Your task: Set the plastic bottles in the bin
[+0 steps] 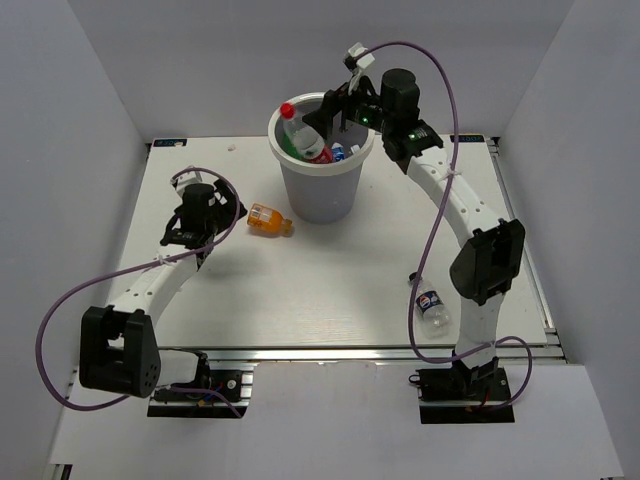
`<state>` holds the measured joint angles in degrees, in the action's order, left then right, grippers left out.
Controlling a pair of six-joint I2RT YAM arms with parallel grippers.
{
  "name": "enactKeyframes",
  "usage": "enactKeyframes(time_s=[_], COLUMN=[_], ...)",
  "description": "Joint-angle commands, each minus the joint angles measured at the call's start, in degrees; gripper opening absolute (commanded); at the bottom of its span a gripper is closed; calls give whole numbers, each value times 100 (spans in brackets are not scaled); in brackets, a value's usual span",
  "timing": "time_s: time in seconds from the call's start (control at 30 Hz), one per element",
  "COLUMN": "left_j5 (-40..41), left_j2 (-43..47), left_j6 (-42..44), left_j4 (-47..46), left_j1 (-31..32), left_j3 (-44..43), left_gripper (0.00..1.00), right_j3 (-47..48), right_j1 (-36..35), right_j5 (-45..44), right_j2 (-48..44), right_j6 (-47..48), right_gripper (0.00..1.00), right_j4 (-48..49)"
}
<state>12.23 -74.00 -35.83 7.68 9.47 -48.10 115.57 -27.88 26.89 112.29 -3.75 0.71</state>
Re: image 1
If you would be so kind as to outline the red cap water bottle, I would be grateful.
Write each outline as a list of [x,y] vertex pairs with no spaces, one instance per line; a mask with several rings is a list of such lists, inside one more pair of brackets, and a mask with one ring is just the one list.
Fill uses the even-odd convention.
[[307,163],[330,164],[333,162],[331,150],[323,137],[303,121],[296,107],[285,102],[280,106],[284,132],[296,151],[296,156]]

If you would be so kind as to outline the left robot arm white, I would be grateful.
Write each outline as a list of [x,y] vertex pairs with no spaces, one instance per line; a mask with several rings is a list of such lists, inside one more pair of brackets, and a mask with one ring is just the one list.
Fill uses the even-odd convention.
[[82,317],[79,378],[85,388],[147,398],[175,385],[191,399],[210,390],[204,354],[160,349],[154,327],[200,270],[216,237],[229,232],[246,208],[222,180],[189,181],[176,191],[181,204],[165,227],[154,265],[110,304]]

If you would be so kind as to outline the blue label water bottle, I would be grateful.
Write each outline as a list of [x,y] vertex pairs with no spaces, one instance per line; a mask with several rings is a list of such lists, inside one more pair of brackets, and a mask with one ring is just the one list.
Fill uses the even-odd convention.
[[334,142],[331,146],[332,159],[334,163],[342,162],[360,151],[360,146],[357,144],[350,147],[344,147],[338,142]]

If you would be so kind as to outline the green plastic bottle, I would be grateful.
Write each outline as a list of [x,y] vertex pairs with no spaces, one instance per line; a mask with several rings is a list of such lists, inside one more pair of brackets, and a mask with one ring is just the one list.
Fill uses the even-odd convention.
[[291,139],[289,138],[289,136],[284,133],[282,135],[282,140],[281,140],[281,146],[282,149],[292,158],[299,160],[300,159],[300,155],[299,152],[297,151],[297,149],[295,148],[295,146],[293,145]]

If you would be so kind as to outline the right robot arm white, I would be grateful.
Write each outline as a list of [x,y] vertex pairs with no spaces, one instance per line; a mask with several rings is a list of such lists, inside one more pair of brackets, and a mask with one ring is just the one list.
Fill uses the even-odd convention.
[[304,121],[323,137],[333,124],[353,123],[380,134],[386,155],[438,206],[438,219],[454,232],[460,251],[449,275],[461,298],[460,330],[439,388],[472,399],[484,391],[498,368],[495,353],[498,314],[520,271],[525,229],[487,207],[455,170],[459,147],[440,160],[425,152],[444,149],[444,140],[420,117],[415,75],[401,68],[386,71],[380,88],[368,77],[327,91]]

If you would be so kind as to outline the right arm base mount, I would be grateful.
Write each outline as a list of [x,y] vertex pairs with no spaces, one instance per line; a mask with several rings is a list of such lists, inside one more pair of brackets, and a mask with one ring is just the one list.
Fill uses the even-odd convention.
[[503,368],[467,389],[452,368],[416,370],[408,383],[418,392],[423,425],[512,424],[513,407],[499,405],[511,399]]

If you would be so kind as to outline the orange juice bottle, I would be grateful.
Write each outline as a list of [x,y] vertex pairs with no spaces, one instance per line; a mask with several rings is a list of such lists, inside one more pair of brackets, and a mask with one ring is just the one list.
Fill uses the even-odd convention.
[[293,222],[290,219],[260,203],[254,203],[249,209],[247,225],[269,235],[288,236],[293,230]]

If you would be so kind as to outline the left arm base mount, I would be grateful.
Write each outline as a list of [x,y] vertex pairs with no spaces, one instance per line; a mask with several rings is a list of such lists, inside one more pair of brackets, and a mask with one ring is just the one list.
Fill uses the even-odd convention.
[[246,413],[248,370],[196,349],[162,348],[160,360],[149,418],[240,419]]

